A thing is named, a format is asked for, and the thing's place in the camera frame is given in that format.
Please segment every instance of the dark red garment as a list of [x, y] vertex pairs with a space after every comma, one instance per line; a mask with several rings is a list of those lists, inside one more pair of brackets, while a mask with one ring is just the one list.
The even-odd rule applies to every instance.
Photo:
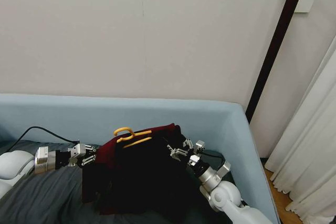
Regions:
[[[82, 200], [89, 202], [99, 194], [102, 214], [138, 213], [152, 209], [176, 216], [185, 209], [181, 199], [186, 187], [186, 162], [174, 160], [167, 148], [183, 148], [185, 137], [178, 125], [145, 129], [152, 133], [117, 144], [123, 134], [100, 147], [96, 162], [83, 168]], [[123, 149], [137, 140], [143, 143]]]

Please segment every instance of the gray bedsheet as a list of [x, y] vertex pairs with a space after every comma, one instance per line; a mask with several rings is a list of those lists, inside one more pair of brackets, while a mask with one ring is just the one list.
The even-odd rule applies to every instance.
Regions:
[[[0, 154], [13, 142], [0, 142]], [[22, 140], [13, 150], [35, 154], [40, 146], [49, 150], [65, 151], [71, 144], [38, 143]], [[211, 210], [207, 201], [197, 192], [188, 207], [183, 223], [231, 223], [224, 213]], [[102, 216], [94, 204], [81, 202], [81, 169], [61, 168], [44, 174], [30, 174], [0, 201], [0, 223], [171, 223], [153, 211], [140, 215]]]

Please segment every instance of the black metal frame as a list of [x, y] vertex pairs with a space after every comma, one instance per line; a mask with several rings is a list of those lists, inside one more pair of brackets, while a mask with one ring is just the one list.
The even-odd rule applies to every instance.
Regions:
[[299, 0], [286, 0], [285, 5], [283, 6], [277, 27], [274, 31], [271, 43], [269, 44], [264, 63], [262, 64], [256, 85], [250, 98], [250, 102], [245, 112], [249, 123], [252, 120], [254, 111], [256, 110], [274, 61], [277, 58], [277, 54], [298, 2]]

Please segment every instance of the white wall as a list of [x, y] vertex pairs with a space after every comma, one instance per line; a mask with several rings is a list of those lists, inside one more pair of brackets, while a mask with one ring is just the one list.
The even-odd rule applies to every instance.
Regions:
[[[267, 84], [252, 123], [262, 156], [332, 37], [336, 15], [326, 1], [335, 4], [318, 0], [294, 18], [281, 48], [276, 85]], [[0, 92], [211, 99], [246, 108], [284, 2], [0, 0]]]
[[260, 156], [269, 156], [336, 36], [336, 0], [294, 14], [251, 121]]

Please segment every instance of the yellow clothes hanger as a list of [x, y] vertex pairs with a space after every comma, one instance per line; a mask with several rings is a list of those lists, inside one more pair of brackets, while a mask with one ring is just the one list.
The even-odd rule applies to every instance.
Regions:
[[[143, 131], [143, 132], [137, 132], [137, 133], [134, 133], [130, 127], [122, 127], [122, 128], [116, 129], [116, 130], [114, 131], [113, 134], [114, 134], [115, 136], [117, 136], [118, 133], [121, 132], [121, 131], [128, 131], [128, 132], [131, 133], [131, 135], [128, 136], [128, 137], [121, 137], [121, 138], [119, 138], [119, 139], [117, 140], [117, 143], [120, 143], [121, 141], [128, 141], [128, 140], [131, 140], [131, 139], [133, 139], [135, 136], [141, 136], [141, 135], [146, 135], [146, 134], [150, 134], [150, 133], [152, 133], [152, 131]], [[133, 146], [133, 145], [136, 145], [136, 144], [140, 144], [140, 143], [145, 142], [145, 141], [147, 141], [147, 140], [149, 140], [149, 139], [152, 139], [152, 138], [151, 138], [151, 137], [146, 137], [146, 138], [144, 138], [144, 139], [140, 139], [140, 140], [138, 140], [138, 141], [135, 141], [134, 143], [125, 145], [125, 146], [123, 147], [123, 149], [124, 149], [124, 148], [127, 148], [127, 147], [130, 147], [130, 146]]]

